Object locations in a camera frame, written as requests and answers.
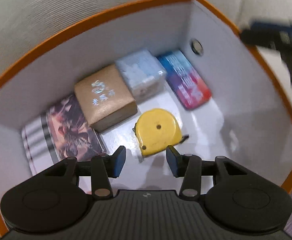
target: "tape measure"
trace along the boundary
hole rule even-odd
[[[161,152],[168,145],[182,143],[189,137],[182,135],[176,118],[161,108],[143,113],[133,130],[143,156]]]

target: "blurry black object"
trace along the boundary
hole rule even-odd
[[[292,83],[292,25],[278,25],[267,22],[253,22],[250,29],[244,29],[240,39],[247,45],[257,45],[280,52],[286,63]]]
[[[124,146],[90,162],[64,159],[5,193],[1,212],[11,231],[3,239],[292,239],[283,231],[292,200],[282,188],[224,156],[203,161],[168,146],[166,159],[184,177],[179,194],[113,196],[108,178],[120,175]],[[78,187],[79,176],[91,176],[91,195]],[[213,176],[205,195],[201,176]]]

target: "round black joint cover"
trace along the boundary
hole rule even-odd
[[[207,192],[205,208],[231,230],[263,234],[286,225],[292,200],[282,188],[258,176],[232,176]]]
[[[50,233],[74,224],[84,215],[87,205],[87,195],[76,185],[58,177],[44,177],[5,193],[1,212],[14,229]]]

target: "cardboard box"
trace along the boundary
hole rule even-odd
[[[98,132],[137,113],[137,104],[115,65],[107,66],[75,85],[84,116]]]

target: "orange edge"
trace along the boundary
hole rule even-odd
[[[128,15],[134,12],[138,12],[144,9],[162,6],[165,4],[177,3],[177,2],[189,2],[190,0],[136,0],[133,2],[129,2],[123,5],[116,6],[111,9],[104,10],[100,13],[94,14],[91,17],[88,17],[84,20],[81,20],[72,26],[62,30],[61,32],[53,35],[52,37],[48,38],[47,40],[43,41],[41,44],[36,46],[34,49],[29,51],[23,57],[21,57],[16,63],[11,65],[7,70],[5,70],[0,75],[0,88],[3,87],[11,78],[13,78],[18,72],[24,69],[27,65],[33,62],[35,59],[43,55],[44,53],[48,52],[49,50],[57,47],[61,43],[91,29],[100,24],[108,22],[110,20],[114,20],[116,18],[122,17],[124,15]],[[206,0],[196,0],[204,5],[207,9],[209,9],[216,17],[218,17],[221,21],[227,24],[233,33],[236,36],[239,36],[240,30],[237,26],[232,23],[225,15],[223,15],[217,8],[212,6]],[[256,47],[247,47],[250,53],[255,57],[257,62],[262,66],[265,70],[267,75],[270,77],[274,87],[279,92],[284,105],[286,106],[288,113],[292,119],[292,106],[285,94],[284,90],[282,89],[281,85],[279,84],[277,78],[273,74],[272,70],[269,68],[263,57],[259,54]],[[292,170],[289,173],[288,177],[281,185],[287,192],[291,192],[292,190]],[[8,232],[8,229],[2,219],[0,214],[0,236],[3,236]]]

